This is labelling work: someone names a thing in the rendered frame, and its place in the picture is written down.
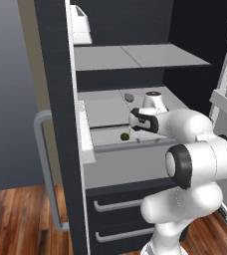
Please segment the beige cabinet side panel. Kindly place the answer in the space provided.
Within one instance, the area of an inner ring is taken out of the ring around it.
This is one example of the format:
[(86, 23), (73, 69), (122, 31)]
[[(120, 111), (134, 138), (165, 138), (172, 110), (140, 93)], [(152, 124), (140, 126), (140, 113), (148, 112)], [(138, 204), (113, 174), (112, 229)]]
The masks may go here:
[[(17, 0), (22, 23), (29, 66), (34, 86), (38, 111), (49, 110), (50, 100), (47, 88), (39, 29), (34, 0)], [(62, 183), (54, 126), (52, 121), (43, 123), (47, 152), (55, 185)]]

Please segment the dark freezer drawer front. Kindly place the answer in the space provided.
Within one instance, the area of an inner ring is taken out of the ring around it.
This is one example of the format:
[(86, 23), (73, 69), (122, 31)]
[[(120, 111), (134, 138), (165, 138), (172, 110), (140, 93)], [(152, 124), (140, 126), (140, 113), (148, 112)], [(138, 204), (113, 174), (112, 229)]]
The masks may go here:
[(143, 220), (140, 213), (140, 206), (108, 212), (97, 212), (94, 207), (95, 200), (97, 200), (100, 205), (139, 200), (144, 199), (150, 194), (175, 186), (176, 184), (169, 177), (165, 177), (87, 189), (89, 226), (95, 229)]
[(122, 253), (141, 250), (142, 247), (152, 237), (151, 234), (121, 239), (117, 241), (100, 243), (96, 239), (96, 232), (101, 236), (114, 235), (139, 229), (154, 228), (153, 224), (148, 224), (144, 220), (101, 228), (90, 229), (91, 255), (120, 255)]

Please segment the grey fridge drawer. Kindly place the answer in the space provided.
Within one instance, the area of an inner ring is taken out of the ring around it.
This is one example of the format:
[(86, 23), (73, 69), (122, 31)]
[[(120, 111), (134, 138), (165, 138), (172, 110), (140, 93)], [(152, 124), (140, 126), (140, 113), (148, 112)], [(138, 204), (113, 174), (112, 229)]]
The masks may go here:
[[(120, 139), (123, 132), (129, 140)], [(167, 177), (165, 154), (176, 140), (162, 135), (134, 137), (128, 127), (92, 129), (91, 135), (96, 162), (84, 165), (86, 189)]]

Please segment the grey fridge shelf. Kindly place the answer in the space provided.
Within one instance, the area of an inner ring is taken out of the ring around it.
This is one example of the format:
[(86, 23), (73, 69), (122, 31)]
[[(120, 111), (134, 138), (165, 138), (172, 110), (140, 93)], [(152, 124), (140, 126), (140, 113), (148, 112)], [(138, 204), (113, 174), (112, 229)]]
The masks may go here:
[(77, 71), (209, 65), (173, 44), (76, 47), (75, 63)]

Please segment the dark fridge body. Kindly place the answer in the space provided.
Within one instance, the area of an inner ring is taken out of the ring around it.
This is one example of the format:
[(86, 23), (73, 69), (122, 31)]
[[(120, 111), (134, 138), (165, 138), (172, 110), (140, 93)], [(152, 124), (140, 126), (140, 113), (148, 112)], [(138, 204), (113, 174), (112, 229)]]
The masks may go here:
[(227, 52), (227, 0), (74, 0), (89, 16), (91, 47), (173, 44), (208, 66), (78, 71), (77, 94), (167, 87), (208, 113)]

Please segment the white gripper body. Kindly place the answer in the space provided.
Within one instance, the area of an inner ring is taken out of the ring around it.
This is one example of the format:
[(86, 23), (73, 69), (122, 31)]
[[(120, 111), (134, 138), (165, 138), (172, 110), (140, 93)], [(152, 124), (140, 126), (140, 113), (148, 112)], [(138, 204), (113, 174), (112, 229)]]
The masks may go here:
[(131, 128), (134, 137), (158, 137), (158, 133), (151, 127), (134, 126)]

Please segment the dark fridge door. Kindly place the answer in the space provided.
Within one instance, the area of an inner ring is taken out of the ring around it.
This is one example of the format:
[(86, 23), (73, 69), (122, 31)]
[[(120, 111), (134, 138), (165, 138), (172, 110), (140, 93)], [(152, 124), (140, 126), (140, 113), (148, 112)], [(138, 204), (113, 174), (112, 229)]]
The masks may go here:
[(74, 255), (91, 255), (70, 0), (34, 0)]

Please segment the grey door bin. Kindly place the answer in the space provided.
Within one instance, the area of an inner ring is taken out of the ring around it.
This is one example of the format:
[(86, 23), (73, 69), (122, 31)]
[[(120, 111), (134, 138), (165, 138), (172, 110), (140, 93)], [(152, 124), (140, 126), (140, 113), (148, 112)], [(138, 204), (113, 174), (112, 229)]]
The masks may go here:
[(210, 102), (212, 103), (212, 108), (210, 112), (210, 117), (214, 124), (216, 124), (218, 115), (220, 111), (227, 114), (227, 98), (225, 97), (226, 90), (216, 89), (212, 92)]

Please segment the long white door bin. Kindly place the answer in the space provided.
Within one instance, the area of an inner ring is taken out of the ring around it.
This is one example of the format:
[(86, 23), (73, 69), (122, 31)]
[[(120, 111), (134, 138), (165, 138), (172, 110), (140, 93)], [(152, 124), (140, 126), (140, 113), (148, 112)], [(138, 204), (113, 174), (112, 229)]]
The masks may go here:
[(79, 101), (79, 123), (83, 163), (95, 163), (96, 157), (94, 152), (94, 145), (84, 101)]

